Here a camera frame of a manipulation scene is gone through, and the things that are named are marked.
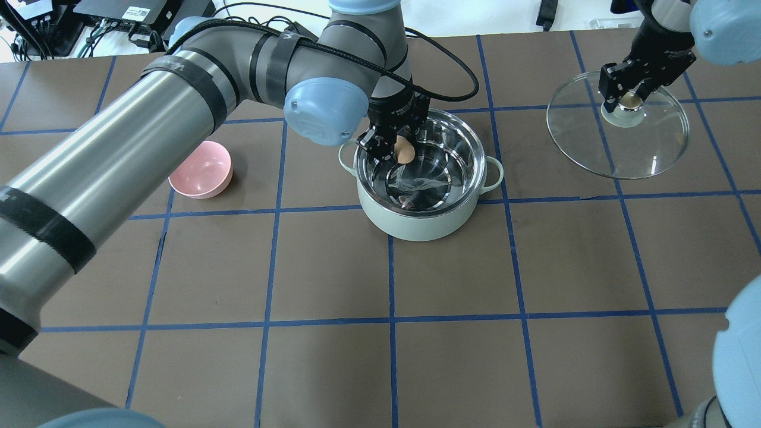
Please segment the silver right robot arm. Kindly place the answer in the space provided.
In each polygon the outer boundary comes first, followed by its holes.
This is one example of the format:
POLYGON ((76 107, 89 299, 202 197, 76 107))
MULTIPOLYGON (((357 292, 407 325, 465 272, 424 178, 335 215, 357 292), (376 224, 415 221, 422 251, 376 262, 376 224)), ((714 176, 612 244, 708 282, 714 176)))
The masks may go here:
POLYGON ((611 12, 640 11, 643 21, 620 63, 602 65, 598 89, 606 113, 633 92, 645 101, 696 61, 732 66, 760 57, 758 1, 612 1, 611 12))

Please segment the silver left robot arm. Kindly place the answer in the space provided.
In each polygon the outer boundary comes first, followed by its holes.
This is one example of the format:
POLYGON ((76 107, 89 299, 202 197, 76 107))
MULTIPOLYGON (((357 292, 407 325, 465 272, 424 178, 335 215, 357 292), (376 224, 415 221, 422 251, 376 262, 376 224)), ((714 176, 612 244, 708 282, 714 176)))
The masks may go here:
POLYGON ((320 35, 188 17, 165 54, 125 94, 2 186, 2 426, 159 427, 19 355, 41 311, 104 242, 216 132, 243 100, 278 108, 293 130, 344 144, 370 119, 359 146, 394 157, 436 94, 411 80, 399 1, 331 1, 320 35))

